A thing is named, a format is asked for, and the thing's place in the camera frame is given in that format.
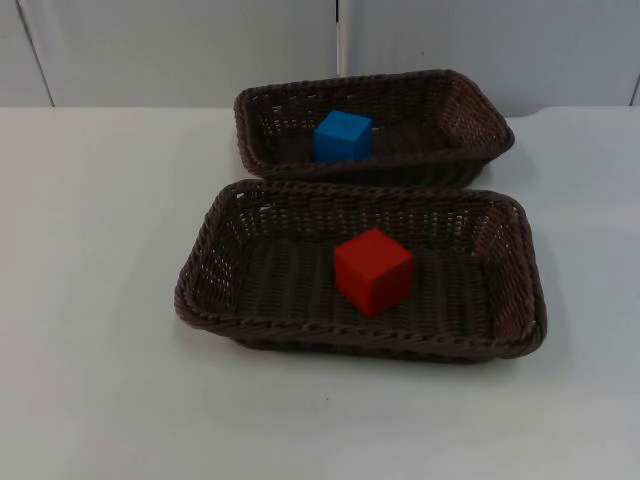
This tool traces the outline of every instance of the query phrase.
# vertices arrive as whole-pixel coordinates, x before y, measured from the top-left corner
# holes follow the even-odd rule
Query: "basket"
[[[410,299],[366,318],[334,288],[333,249],[373,227],[416,263]],[[205,217],[175,308],[253,348],[412,360],[518,357],[547,329],[524,211],[470,190],[232,184]]]
[[[313,162],[313,131],[332,110],[373,118],[373,157]],[[245,168],[272,180],[461,187],[514,142],[477,85],[451,70],[251,88],[235,115]]]

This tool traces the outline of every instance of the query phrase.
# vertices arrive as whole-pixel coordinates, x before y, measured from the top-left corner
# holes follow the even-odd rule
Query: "red cube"
[[[378,229],[367,230],[335,250],[336,288],[366,316],[411,295],[411,252]]]

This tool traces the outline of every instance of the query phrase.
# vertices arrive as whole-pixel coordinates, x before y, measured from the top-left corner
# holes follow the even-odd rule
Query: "wall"
[[[628,105],[640,0],[342,0],[346,75],[454,68],[508,115]]]
[[[327,0],[20,1],[60,106],[231,106],[336,71]]]
[[[47,106],[49,98],[13,0],[0,0],[0,107]]]

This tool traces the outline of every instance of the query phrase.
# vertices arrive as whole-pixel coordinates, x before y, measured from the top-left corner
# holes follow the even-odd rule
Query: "blue block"
[[[371,157],[372,128],[368,117],[334,110],[313,132],[315,161],[333,163]]]

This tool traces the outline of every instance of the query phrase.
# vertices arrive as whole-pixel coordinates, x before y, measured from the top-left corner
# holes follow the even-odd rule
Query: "table surface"
[[[476,366],[242,349],[180,323],[227,109],[0,110],[0,477],[636,479],[640,109],[552,108],[474,187],[525,207],[549,336]]]

